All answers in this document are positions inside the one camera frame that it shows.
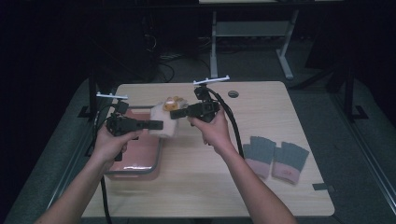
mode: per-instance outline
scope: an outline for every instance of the black cable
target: black cable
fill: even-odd
[[[332,217],[337,220],[337,222],[339,222],[340,224],[345,224],[338,216],[336,216],[335,214],[332,215]]]
[[[198,61],[200,61],[201,63],[203,63],[204,65],[205,65],[205,67],[207,68],[207,70],[209,70],[209,72],[210,72],[210,66],[209,66],[209,64],[207,64],[204,60],[202,60],[202,59],[198,59]]]
[[[103,112],[104,109],[111,107],[111,106],[116,106],[116,105],[105,105],[102,107],[100,110],[97,111],[96,117],[95,117],[95,122],[92,127],[92,147],[95,148],[95,142],[96,142],[96,137],[97,137],[97,132],[99,131],[99,128],[102,127],[103,123],[105,123],[106,119],[101,121],[98,125],[98,120],[100,118],[100,114]],[[108,224],[112,224],[111,221],[111,216],[108,212],[108,204],[107,204],[107,191],[106,191],[106,182],[105,182],[105,177],[102,176],[100,180],[100,185],[102,188],[102,198],[103,198],[103,207],[105,210],[105,216],[106,216],[106,221]]]
[[[239,155],[242,158],[245,158],[244,155],[244,149],[242,148],[242,142],[241,142],[241,136],[239,134],[239,130],[238,130],[238,125],[236,124],[236,120],[235,117],[233,116],[233,111],[231,110],[231,108],[224,102],[224,100],[221,98],[221,96],[216,93],[215,91],[210,90],[209,88],[207,88],[208,91],[210,91],[215,97],[216,99],[218,99],[219,103],[222,105],[222,107],[224,108],[224,111],[227,113],[228,118],[230,119],[231,124],[233,125],[233,132],[235,133],[235,138],[236,138],[236,144],[238,145],[238,152]]]
[[[111,224],[112,223],[111,217],[110,217],[110,214],[108,213],[107,191],[106,191],[106,182],[105,182],[104,176],[102,176],[102,179],[100,180],[100,185],[102,187],[103,207],[105,208],[106,221],[108,224]]]
[[[127,71],[129,74],[131,75],[136,75],[136,73],[129,68],[125,63],[123,63],[121,60],[119,60],[118,58],[116,58],[114,55],[112,55],[110,52],[108,52],[105,48],[103,48],[102,46],[100,46],[96,40],[94,40],[92,37],[90,37],[89,35],[87,35],[87,37],[91,40],[91,42],[97,47],[99,48],[104,54],[106,54],[108,57],[110,57],[114,62],[118,63],[123,69],[125,69],[125,71]]]
[[[165,64],[165,63],[158,63],[158,65],[168,67],[172,71],[172,76],[169,79],[166,79],[165,74],[163,74],[163,82],[168,83],[168,82],[172,81],[172,79],[175,77],[175,69],[172,66]]]

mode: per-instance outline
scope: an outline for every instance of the gray carpet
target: gray carpet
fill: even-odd
[[[304,68],[311,43],[292,42],[287,54],[294,80],[286,80],[276,58],[275,48],[281,40],[265,42],[260,50],[249,47],[235,53],[219,54],[219,76],[229,75],[231,81],[278,80],[286,86],[296,85],[318,72]],[[208,73],[208,53],[199,60],[182,58],[166,64],[175,70],[171,82],[192,82],[210,77]],[[161,66],[166,77],[171,76],[169,67]],[[154,82],[162,82],[158,76]],[[396,216],[390,209],[381,188],[377,185],[368,162],[363,156],[360,144],[345,122],[337,104],[343,93],[329,94],[325,91],[328,78],[325,77],[301,91],[290,91],[290,98],[302,123],[319,170],[325,183],[331,187],[330,195],[335,207],[332,217],[298,217],[299,223],[396,223]],[[357,120],[358,128],[389,182],[396,185],[396,131],[376,106],[367,88],[355,82],[355,105],[361,105],[369,119]],[[91,124],[87,119],[78,118],[79,110],[88,105],[88,82],[81,84],[69,107],[60,120],[58,128],[49,140],[39,162],[26,182],[18,200],[9,213],[6,223],[32,223],[50,203],[65,169],[73,169],[71,178],[87,160],[81,150],[89,141]],[[113,218],[114,223],[197,223],[193,219],[145,219]],[[104,218],[83,218],[81,223],[106,223]],[[251,223],[248,218],[215,219],[213,223]]]

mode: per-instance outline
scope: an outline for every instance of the wooden table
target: wooden table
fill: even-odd
[[[311,151],[288,92],[281,82],[221,82],[208,86],[233,110],[242,143],[252,135],[282,141]],[[230,98],[228,91],[238,91]],[[190,83],[121,85],[117,95],[127,94],[130,105],[156,105],[168,96],[198,103]],[[236,145],[231,122],[230,132]],[[113,217],[248,217],[248,211],[213,147],[203,144],[201,133],[186,119],[179,121],[178,137],[165,139],[159,176],[151,181],[117,181],[106,178],[110,215]],[[314,155],[309,153],[300,182],[292,185],[269,176],[263,180],[297,217],[331,216],[334,212]],[[103,217],[100,186],[84,217]]]

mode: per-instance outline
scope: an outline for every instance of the plastic container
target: plastic container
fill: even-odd
[[[126,117],[139,120],[150,119],[148,107],[131,107]],[[162,139],[150,135],[148,130],[136,140],[128,142],[127,150],[122,155],[122,161],[115,161],[106,172],[110,179],[153,180],[160,172]]]

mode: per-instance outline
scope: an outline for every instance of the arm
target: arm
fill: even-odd
[[[78,223],[105,171],[112,166],[117,154],[126,150],[126,143],[139,134],[141,132],[114,137],[103,126],[87,164],[58,201],[35,223]]]
[[[254,174],[231,142],[228,122],[221,108],[210,123],[189,118],[203,134],[204,142],[224,159],[254,223],[297,223],[285,204]]]

